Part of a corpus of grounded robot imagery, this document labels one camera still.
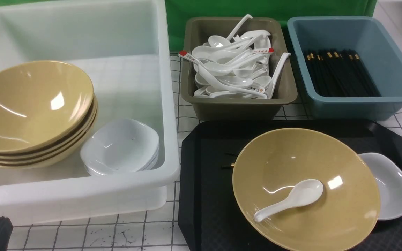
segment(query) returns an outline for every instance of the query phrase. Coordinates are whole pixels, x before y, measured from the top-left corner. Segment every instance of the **blue plastic container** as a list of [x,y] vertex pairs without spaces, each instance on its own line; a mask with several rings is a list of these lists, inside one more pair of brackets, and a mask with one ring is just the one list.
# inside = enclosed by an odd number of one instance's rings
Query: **blue plastic container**
[[[402,108],[402,53],[378,20],[364,16],[294,17],[288,21],[288,30],[313,116],[385,120]],[[303,51],[321,49],[357,51],[381,97],[317,94]]]

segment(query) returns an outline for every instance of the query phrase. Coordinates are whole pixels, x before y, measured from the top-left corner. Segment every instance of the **green cloth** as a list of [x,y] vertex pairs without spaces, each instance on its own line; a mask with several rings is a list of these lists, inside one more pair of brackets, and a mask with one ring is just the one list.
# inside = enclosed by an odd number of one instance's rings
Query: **green cloth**
[[[2,5],[46,0],[0,0]],[[184,44],[185,23],[195,16],[266,16],[282,27],[293,16],[372,16],[376,0],[166,0],[170,50]]]

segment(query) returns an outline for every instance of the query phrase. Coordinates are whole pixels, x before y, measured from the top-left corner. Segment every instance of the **grid pattern surface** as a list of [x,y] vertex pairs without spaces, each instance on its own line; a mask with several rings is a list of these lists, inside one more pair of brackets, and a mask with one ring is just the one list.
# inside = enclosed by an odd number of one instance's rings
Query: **grid pattern surface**
[[[402,51],[402,35],[397,23],[378,4],[374,16],[389,31]],[[177,117],[178,141],[200,123],[192,106],[180,93],[180,58],[170,57],[174,112]],[[308,108],[307,94],[297,86],[297,100],[284,106],[275,120],[313,119]],[[383,126],[402,136],[402,109]],[[167,187],[167,203],[158,210],[126,213],[72,221],[50,222],[42,225],[14,227],[9,250],[18,251],[189,251],[177,224],[179,207],[179,179]]]

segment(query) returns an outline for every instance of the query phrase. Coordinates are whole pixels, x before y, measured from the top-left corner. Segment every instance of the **small white plate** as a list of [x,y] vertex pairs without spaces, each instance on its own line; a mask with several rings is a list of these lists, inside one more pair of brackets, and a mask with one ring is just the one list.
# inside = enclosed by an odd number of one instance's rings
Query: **small white plate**
[[381,211],[378,220],[402,216],[402,171],[388,157],[378,153],[363,153],[359,157],[367,164],[378,184]]
[[156,164],[159,136],[134,119],[119,119],[104,125],[80,150],[92,176],[136,172]]

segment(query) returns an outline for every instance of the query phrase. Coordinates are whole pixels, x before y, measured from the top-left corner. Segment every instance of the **black tray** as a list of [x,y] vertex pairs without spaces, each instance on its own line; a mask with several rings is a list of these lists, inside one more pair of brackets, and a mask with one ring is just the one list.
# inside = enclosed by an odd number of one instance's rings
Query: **black tray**
[[[384,154],[402,170],[402,137],[370,120],[204,122],[182,143],[178,224],[191,251],[285,250],[247,222],[233,195],[232,170],[222,167],[256,136],[286,127],[326,133],[357,153]],[[352,250],[402,251],[402,217],[379,221]]]

